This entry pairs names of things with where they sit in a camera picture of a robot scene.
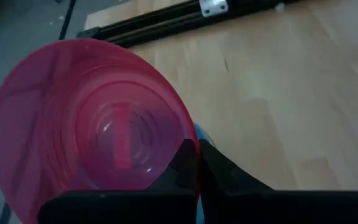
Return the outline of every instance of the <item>pink translucent plastic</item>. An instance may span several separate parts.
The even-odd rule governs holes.
[[[0,89],[0,188],[23,223],[65,190],[146,189],[184,139],[197,142],[172,86],[106,42],[43,47]]]

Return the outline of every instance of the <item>metal bracket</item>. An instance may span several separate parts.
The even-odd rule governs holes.
[[[200,0],[200,6],[205,18],[229,11],[229,5],[226,0]]]

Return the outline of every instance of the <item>wood grain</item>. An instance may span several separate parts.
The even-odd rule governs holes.
[[[131,1],[85,28],[180,1]],[[306,1],[132,49],[238,166],[275,189],[358,189],[358,1]]]

